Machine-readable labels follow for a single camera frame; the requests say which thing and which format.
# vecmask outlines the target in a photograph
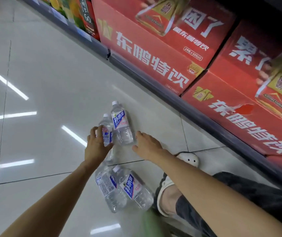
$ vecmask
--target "white tile floor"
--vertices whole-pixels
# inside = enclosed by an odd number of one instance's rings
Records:
[[[134,130],[153,135],[173,153],[197,151],[207,173],[230,171],[269,183],[222,143],[17,0],[0,0],[0,76],[24,94],[0,80],[0,115],[36,112],[0,119],[0,234],[83,160],[84,146],[61,127],[85,139],[113,100],[128,110]],[[115,164],[134,169],[155,191],[163,171],[139,161],[130,146],[116,152]],[[116,223],[121,228],[107,236],[134,236],[141,213],[111,214],[100,197],[91,178],[61,236],[89,236]]]

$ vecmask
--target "forearm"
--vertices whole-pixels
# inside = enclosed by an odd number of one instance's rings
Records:
[[[95,168],[83,162],[16,219],[0,237],[59,236]]]
[[[282,236],[282,223],[212,176],[167,151],[153,159],[217,236]]]

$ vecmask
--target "bottle cap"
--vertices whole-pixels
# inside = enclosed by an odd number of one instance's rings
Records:
[[[119,165],[116,165],[112,170],[113,170],[113,172],[117,172],[118,170],[120,170],[121,168],[120,168],[120,166]]]

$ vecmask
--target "white shoe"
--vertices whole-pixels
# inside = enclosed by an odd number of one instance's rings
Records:
[[[177,158],[191,164],[194,167],[198,167],[199,165],[199,158],[194,153],[180,153],[176,156]],[[162,194],[164,190],[167,187],[170,187],[171,185],[174,185],[174,182],[169,178],[168,175],[164,173],[163,179],[160,182],[159,187],[156,189],[155,192],[155,198],[154,198],[154,205],[155,208],[159,211],[159,213],[165,217],[168,217],[169,215],[166,214],[161,208],[160,208],[160,200],[162,197]]]

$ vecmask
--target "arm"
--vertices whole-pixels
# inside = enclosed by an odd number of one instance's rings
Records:
[[[218,237],[280,237],[282,223],[238,192],[176,158],[152,136],[137,132],[132,149],[158,165]]]
[[[112,143],[104,146],[102,126],[92,128],[87,141],[85,160],[80,166],[18,217],[0,237],[60,235],[89,177],[113,146]]]

